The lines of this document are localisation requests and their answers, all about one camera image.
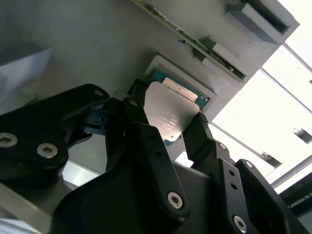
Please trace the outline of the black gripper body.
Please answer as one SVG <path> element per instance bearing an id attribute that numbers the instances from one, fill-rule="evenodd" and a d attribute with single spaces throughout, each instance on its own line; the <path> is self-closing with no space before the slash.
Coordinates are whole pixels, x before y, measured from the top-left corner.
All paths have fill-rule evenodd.
<path id="1" fill-rule="evenodd" d="M 53 218 L 55 234 L 217 234 L 231 222 L 223 186 L 229 165 L 204 173 L 152 160 L 125 163 L 70 192 Z"/>

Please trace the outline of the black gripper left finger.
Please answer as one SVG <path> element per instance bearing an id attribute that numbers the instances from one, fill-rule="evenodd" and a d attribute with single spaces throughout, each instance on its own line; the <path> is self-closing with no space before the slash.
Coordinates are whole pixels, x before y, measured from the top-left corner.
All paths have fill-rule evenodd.
<path id="1" fill-rule="evenodd" d="M 48 187 L 59 180 L 69 149 L 104 135 L 113 165 L 170 160 L 143 106 L 85 84 L 0 117 L 0 179 L 17 187 Z"/>

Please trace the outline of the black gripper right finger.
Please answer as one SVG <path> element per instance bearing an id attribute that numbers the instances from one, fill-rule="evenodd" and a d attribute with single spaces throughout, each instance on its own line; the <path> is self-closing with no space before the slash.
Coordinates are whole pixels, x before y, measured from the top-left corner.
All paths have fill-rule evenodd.
<path id="1" fill-rule="evenodd" d="M 216 141 L 199 112 L 182 133 L 191 168 L 212 180 L 221 218 L 232 234 L 306 234 L 279 194 L 248 160 L 232 163 L 229 149 Z"/>

